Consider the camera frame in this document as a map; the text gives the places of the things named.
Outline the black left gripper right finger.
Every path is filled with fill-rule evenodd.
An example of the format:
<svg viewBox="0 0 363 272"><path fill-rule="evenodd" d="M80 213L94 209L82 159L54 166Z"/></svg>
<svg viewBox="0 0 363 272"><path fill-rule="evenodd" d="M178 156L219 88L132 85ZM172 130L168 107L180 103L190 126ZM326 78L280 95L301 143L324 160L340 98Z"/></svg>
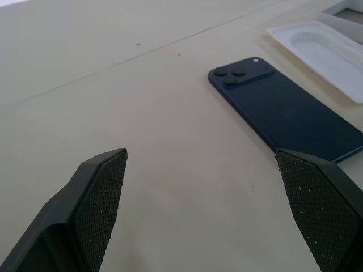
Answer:
<svg viewBox="0 0 363 272"><path fill-rule="evenodd" d="M316 156L278 150L294 221L321 272L363 272L363 190Z"/></svg>

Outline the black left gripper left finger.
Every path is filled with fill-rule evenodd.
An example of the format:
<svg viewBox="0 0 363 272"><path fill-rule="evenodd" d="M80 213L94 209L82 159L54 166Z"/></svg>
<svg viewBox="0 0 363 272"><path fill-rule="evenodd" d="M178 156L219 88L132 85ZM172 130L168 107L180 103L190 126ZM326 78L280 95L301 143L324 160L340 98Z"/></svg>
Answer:
<svg viewBox="0 0 363 272"><path fill-rule="evenodd" d="M99 272L116 222L128 153L84 161L39 211L0 272Z"/></svg>

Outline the dark blue smartphone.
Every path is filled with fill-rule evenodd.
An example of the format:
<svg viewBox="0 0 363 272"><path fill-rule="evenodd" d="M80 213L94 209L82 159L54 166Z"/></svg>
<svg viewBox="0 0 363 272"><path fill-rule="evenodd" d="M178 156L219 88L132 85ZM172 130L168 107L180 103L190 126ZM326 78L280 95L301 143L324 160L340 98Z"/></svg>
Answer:
<svg viewBox="0 0 363 272"><path fill-rule="evenodd" d="M262 58L216 67L208 81L273 152L338 163L363 151L363 132Z"/></svg>

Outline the white plastic tray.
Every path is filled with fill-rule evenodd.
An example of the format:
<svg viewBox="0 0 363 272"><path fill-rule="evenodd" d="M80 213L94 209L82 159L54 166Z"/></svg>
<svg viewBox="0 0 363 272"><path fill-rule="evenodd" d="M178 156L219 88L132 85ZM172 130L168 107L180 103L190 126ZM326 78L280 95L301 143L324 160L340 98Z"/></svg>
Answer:
<svg viewBox="0 0 363 272"><path fill-rule="evenodd" d="M328 83L363 104L363 46L318 21L267 32Z"/></svg>

